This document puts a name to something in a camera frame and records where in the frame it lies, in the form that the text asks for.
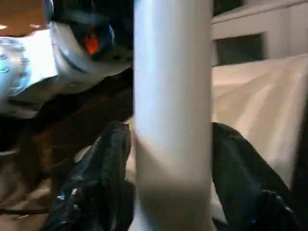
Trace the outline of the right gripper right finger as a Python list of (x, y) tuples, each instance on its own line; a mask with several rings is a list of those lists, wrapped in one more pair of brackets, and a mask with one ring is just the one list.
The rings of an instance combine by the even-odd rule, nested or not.
[(212, 125), (212, 179), (231, 231), (306, 231), (308, 212), (236, 129)]

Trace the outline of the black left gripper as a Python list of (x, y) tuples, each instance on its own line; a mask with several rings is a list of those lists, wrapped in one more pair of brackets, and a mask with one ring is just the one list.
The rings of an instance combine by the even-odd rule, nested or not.
[(133, 59), (132, 0), (48, 0), (46, 21), (64, 26), (94, 61)]

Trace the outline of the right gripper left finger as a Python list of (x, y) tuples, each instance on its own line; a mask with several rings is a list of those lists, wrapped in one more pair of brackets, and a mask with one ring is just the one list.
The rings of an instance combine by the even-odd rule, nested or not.
[(109, 123), (62, 185), (45, 231), (127, 231), (134, 217), (135, 186), (126, 180), (129, 126)]

